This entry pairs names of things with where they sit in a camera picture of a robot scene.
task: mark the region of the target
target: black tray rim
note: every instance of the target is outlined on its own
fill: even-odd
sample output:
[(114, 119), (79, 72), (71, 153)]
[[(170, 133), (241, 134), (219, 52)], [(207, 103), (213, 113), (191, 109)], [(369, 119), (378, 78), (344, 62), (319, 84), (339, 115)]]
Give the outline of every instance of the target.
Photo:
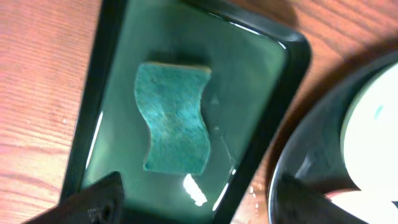
[(307, 123), (312, 122), (311, 117), (314, 116), (320, 110), (320, 108), (324, 107), (327, 103), (331, 101), (333, 97), (335, 97), (338, 92), (340, 92), (341, 89), (345, 88), (346, 86), (354, 85), (356, 82), (360, 81), (361, 78), (366, 79), (366, 81), (371, 80), (374, 75), (381, 71), (382, 69), (390, 66), (393, 63), (396, 63), (398, 61), (398, 50), (389, 52), (384, 54), (382, 57), (379, 57), (372, 62), (367, 63), (365, 66), (362, 66), (361, 68), (357, 69), (354, 71), (351, 75), (347, 76), (344, 78), (342, 81), (336, 84), (325, 96), (323, 96), (321, 99), (318, 100), (317, 103), (310, 109), (310, 111), (305, 115), (303, 120), (298, 124), (298, 126), (295, 128), (293, 131), (292, 135), (289, 137), (289, 140), (286, 142), (286, 145), (282, 151), (282, 154), (280, 155), (277, 165), (274, 169), (274, 172), (272, 174), (272, 178), (269, 184), (269, 190), (268, 190), (268, 199), (267, 199), (267, 204), (268, 204), (268, 221), (270, 224), (278, 224), (276, 221), (276, 217), (274, 215), (274, 189), (277, 186), (277, 181), (282, 177), (283, 173), (283, 162), (287, 159), (287, 157), (290, 156), (293, 147), (292, 145), (292, 140), (298, 136), (306, 127)]
[[(302, 34), (234, 4), (223, 0), (184, 1), (276, 40), (287, 52), (287, 62), (265, 107), (267, 109), (259, 120), (248, 149), (212, 221), (217, 224), (229, 223), (310, 65), (312, 53)], [(60, 202), (80, 191), (126, 4), (126, 0), (102, 2)]]

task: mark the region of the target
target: green tray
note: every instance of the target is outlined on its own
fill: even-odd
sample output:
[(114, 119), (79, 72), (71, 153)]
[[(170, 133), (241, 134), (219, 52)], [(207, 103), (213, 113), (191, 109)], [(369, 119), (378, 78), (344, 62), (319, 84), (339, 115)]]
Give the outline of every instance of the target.
[[(142, 62), (206, 65), (202, 175), (144, 171)], [(224, 1), (104, 1), (61, 201), (121, 173), (124, 223), (229, 223), (310, 62), (303, 35)]]

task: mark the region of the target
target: white round object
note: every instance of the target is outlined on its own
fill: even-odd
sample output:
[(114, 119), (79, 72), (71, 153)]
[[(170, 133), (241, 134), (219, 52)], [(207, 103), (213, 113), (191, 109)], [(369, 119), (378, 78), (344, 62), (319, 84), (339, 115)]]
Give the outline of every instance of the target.
[(354, 99), (341, 132), (341, 152), (362, 191), (398, 201), (398, 63)]
[(398, 208), (387, 200), (362, 191), (343, 192), (330, 197), (331, 202), (368, 224), (397, 224)]

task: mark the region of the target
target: wooden table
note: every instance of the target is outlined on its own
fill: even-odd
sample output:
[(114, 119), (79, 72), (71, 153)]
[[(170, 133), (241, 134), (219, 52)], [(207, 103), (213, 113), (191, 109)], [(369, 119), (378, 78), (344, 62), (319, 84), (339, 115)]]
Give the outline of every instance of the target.
[[(233, 0), (304, 33), (313, 60), (235, 223), (267, 223), (265, 190), (288, 136), (350, 71), (398, 49), (397, 0)], [(2, 0), (0, 223), (58, 202), (99, 0)]]

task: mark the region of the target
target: sponge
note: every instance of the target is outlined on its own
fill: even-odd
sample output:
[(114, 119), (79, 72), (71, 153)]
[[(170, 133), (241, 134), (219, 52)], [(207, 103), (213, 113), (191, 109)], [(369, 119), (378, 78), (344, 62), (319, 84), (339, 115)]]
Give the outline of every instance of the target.
[(146, 62), (136, 74), (134, 94), (150, 132), (144, 170), (200, 175), (210, 140), (200, 114), (208, 67)]

